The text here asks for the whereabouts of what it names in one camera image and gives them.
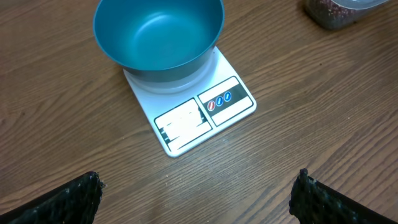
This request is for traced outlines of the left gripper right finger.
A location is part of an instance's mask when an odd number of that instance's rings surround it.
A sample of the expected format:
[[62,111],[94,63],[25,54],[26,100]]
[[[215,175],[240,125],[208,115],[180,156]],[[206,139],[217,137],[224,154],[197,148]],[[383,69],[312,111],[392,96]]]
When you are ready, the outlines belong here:
[[300,224],[397,224],[310,177],[306,169],[293,184],[289,213]]

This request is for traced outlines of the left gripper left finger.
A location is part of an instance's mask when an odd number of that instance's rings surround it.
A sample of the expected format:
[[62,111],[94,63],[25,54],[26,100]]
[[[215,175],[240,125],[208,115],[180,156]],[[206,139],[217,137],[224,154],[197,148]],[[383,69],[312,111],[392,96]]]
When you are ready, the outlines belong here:
[[99,174],[89,171],[1,215],[7,224],[92,224],[104,190]]

